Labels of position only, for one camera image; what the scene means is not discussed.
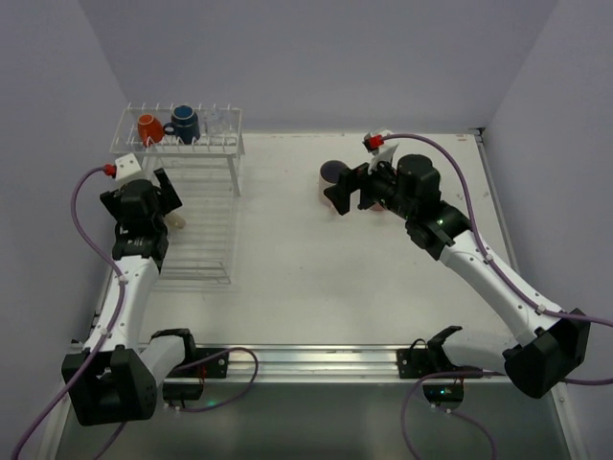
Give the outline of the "cream floral mug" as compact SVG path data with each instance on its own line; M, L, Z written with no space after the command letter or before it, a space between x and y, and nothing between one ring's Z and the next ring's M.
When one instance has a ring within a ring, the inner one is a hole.
M184 229L186 226L186 220L174 212L165 216L165 223L176 229Z

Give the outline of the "pale pink mug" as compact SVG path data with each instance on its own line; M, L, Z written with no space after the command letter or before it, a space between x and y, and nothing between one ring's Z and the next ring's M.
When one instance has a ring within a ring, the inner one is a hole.
M318 198L320 203L324 206L331 206L331 202L325 196L324 190L336 185L338 183L340 173L346 168L347 165L339 160L329 160L321 165L318 176Z

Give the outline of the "dark blue mug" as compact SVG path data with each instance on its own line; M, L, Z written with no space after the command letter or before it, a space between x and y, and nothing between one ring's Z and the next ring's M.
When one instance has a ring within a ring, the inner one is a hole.
M192 145L200 138L200 124L196 111L189 105L176 106L170 121L163 125L164 134L178 138L184 145Z

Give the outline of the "clear plastic cup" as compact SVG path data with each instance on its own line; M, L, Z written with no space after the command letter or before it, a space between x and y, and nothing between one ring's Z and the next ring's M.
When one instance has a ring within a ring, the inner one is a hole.
M210 109L204 114L204 125L209 137L221 137L231 131L231 124L223 110Z

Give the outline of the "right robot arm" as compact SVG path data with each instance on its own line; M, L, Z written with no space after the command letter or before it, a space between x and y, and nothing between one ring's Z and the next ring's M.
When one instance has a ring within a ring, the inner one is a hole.
M572 310L569 319L546 315L559 308L480 249L468 218L442 200L440 182L429 158L409 154L395 167L381 162L374 170L367 164L345 169L324 195L341 215L349 212L352 193L359 192L359 208L378 204L403 219L411 241L467 282L512 334L506 339L449 326L410 357L434 373L495 371L538 399L582 364L590 326L580 310Z

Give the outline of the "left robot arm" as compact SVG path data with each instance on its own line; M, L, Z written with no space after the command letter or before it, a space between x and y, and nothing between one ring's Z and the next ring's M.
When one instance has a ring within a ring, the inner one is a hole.
M112 250L102 256L112 276L94 329L61 365L82 426L151 418L164 379L195 353L187 329L158 331L139 346L148 298L169 248L165 218L182 205L166 171L131 178L100 201L115 220Z

